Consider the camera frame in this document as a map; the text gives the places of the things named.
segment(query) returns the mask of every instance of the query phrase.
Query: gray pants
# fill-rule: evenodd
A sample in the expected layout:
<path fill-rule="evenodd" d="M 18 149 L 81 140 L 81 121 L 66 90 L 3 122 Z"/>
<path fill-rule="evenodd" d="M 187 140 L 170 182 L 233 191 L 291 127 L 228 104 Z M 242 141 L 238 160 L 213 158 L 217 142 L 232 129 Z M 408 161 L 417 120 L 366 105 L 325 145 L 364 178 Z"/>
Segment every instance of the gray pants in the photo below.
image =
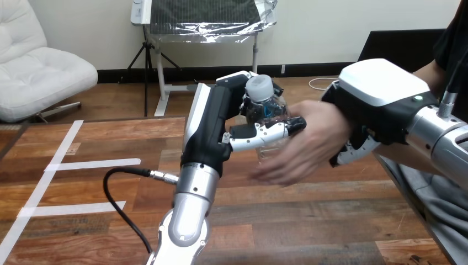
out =
<path fill-rule="evenodd" d="M 426 221 L 451 263 L 468 264 L 468 191 L 445 177 L 381 158 L 395 184 Z"/>

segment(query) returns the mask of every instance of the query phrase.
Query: plastic water bottle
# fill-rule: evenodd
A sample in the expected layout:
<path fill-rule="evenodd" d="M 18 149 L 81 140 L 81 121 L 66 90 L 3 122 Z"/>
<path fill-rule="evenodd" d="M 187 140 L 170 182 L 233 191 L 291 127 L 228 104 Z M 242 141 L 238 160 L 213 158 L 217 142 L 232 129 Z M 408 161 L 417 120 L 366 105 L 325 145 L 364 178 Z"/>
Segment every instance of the plastic water bottle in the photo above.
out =
<path fill-rule="evenodd" d="M 246 109 L 248 124 L 264 125 L 270 121 L 282 121 L 290 118 L 288 106 L 282 97 L 277 97 L 273 90 L 273 81 L 267 75 L 252 77 L 246 84 L 250 104 Z M 257 148 L 260 163 L 278 155 L 287 143 L 282 139 L 267 146 Z"/>

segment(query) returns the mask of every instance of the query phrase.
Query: white tape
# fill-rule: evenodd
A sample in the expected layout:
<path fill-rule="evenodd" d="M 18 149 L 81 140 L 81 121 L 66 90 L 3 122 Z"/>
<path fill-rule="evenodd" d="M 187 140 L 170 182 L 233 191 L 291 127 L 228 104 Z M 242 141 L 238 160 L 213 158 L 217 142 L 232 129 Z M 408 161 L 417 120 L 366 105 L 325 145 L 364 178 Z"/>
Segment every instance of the white tape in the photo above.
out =
<path fill-rule="evenodd" d="M 125 206 L 125 201 L 116 202 L 120 209 Z M 61 206 L 42 206 L 34 208 L 22 208 L 18 216 L 32 217 L 32 216 L 56 216 L 56 215 L 70 215 L 70 214 L 93 214 L 93 213 L 106 213 L 115 211 L 111 203 L 90 203 L 90 204 L 77 204 L 77 205 L 61 205 Z"/>
<path fill-rule="evenodd" d="M 121 166 L 133 166 L 133 165 L 139 165 L 139 164 L 141 164 L 141 160 L 138 158 L 115 159 L 115 160 L 102 160 L 102 161 L 77 162 L 77 163 L 50 164 L 46 167 L 44 171 L 61 171 L 61 170 L 101 168 L 101 167 L 121 167 Z"/>
<path fill-rule="evenodd" d="M 72 144 L 73 139 L 75 139 L 75 136 L 78 133 L 82 124 L 83 124 L 82 120 L 77 120 L 73 123 L 67 135 L 65 136 L 62 143 L 58 147 L 57 152 L 55 152 L 55 155 L 50 161 L 50 164 L 60 164 L 62 162 L 63 158 L 65 157 L 65 154 L 67 153 L 68 148 L 70 148 L 70 145 Z M 44 172 L 41 179 L 39 180 L 38 185 L 34 189 L 33 193 L 29 197 L 24 207 L 26 208 L 37 207 L 37 205 L 42 199 L 42 196 L 44 196 L 44 193 L 47 190 L 47 187 L 52 181 L 52 178 L 54 177 L 54 175 L 55 175 L 55 171 Z M 28 224 L 29 218 L 30 216 L 16 218 L 12 227 L 10 228 L 7 235 L 3 239 L 2 243 L 0 244 L 0 264 L 3 264 L 7 260 L 8 255 L 10 255 L 19 236 L 21 235 L 24 228 L 26 227 L 26 224 Z"/>

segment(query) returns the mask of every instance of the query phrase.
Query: robotic hand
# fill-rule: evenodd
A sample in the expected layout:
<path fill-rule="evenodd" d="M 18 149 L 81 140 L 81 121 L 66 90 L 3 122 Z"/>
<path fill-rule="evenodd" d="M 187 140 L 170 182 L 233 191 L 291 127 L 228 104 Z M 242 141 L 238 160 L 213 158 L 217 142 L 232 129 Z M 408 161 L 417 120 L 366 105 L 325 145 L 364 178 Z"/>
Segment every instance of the robotic hand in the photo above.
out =
<path fill-rule="evenodd" d="M 222 164 L 231 152 L 263 146 L 305 128 L 302 117 L 265 125 L 233 126 L 225 131 L 225 121 L 242 112 L 252 72 L 239 72 L 216 80 L 211 88 L 199 84 L 187 120 L 179 177 L 152 171 L 150 177 L 176 184 L 174 208 L 159 226 L 159 244 L 145 264 L 194 264 L 208 242 L 210 226 L 206 217 L 215 199 Z M 280 96 L 282 89 L 275 86 Z"/>
<path fill-rule="evenodd" d="M 380 144 L 409 144 L 468 190 L 468 125 L 451 115 L 455 98 L 449 88 L 439 106 L 424 81 L 383 59 L 346 67 L 322 97 L 355 124 L 331 165 L 356 161 Z"/>

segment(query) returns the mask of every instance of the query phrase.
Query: white chair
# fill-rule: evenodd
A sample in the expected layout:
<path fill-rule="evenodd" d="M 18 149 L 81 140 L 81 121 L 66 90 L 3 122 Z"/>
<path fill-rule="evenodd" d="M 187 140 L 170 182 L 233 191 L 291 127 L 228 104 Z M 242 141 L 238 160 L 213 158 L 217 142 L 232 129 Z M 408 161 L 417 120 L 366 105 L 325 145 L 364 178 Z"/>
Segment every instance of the white chair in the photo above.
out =
<path fill-rule="evenodd" d="M 28 0 L 0 0 L 0 120 L 43 118 L 80 102 L 42 111 L 97 84 L 96 69 L 68 52 L 47 47 Z"/>

